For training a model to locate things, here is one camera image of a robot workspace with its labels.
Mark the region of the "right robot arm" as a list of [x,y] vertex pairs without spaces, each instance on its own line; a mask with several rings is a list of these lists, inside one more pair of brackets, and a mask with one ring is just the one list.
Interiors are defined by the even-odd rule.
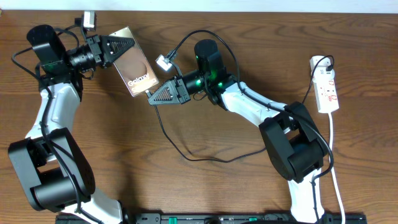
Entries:
[[318,180],[331,149],[306,107],[279,103],[250,89],[238,74],[227,71],[214,40],[197,42],[194,53],[198,68],[167,80],[149,94],[149,104],[182,105],[203,92],[214,105],[257,126],[274,169],[288,182],[292,216],[298,222],[320,223],[325,211],[317,195]]

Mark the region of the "Galaxy S25 Ultra smartphone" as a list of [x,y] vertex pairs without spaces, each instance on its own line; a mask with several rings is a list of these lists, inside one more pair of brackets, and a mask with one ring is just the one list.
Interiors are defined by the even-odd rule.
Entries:
[[135,97],[159,83],[150,63],[144,55],[138,41],[129,27],[125,27],[111,36],[131,38],[134,46],[123,53],[115,62],[114,66],[119,72],[123,82],[131,96]]

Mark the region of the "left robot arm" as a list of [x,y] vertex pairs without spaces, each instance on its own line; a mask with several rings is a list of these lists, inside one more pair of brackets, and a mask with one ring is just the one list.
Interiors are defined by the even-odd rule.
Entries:
[[10,144],[8,156],[34,210],[66,213],[88,223],[135,223],[120,201],[96,188],[93,170],[71,133],[86,72],[110,66],[135,41],[92,35],[67,50],[60,40],[63,33],[72,30],[44,24],[27,33],[39,58],[32,76],[39,84],[41,105],[32,129]]

